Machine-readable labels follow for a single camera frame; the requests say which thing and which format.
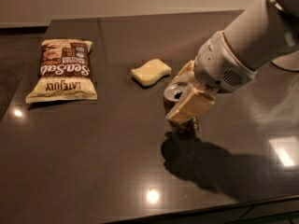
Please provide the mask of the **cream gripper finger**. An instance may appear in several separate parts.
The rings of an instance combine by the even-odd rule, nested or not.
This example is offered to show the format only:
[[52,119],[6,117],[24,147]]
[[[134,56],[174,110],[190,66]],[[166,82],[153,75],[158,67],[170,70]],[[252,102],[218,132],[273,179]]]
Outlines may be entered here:
[[177,124],[187,122],[206,112],[215,104],[215,98],[205,91],[188,87],[178,102],[167,113],[166,118]]
[[176,83],[188,84],[195,81],[194,60],[188,61],[170,82],[171,85]]

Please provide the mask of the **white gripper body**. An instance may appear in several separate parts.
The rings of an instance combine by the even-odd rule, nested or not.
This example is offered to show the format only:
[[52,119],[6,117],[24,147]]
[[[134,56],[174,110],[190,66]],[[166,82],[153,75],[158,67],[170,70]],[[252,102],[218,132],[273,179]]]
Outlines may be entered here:
[[223,31],[216,32],[198,50],[194,73],[198,81],[219,92],[234,92],[251,82],[257,74],[237,59]]

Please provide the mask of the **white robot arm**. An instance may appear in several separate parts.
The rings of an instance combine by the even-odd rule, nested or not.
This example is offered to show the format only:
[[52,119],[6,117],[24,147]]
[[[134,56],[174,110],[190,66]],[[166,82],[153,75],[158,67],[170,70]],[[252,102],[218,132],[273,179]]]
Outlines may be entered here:
[[166,118],[181,124],[206,112],[218,92],[233,92],[257,70],[298,50],[299,0],[257,0],[198,50],[171,81],[183,91]]

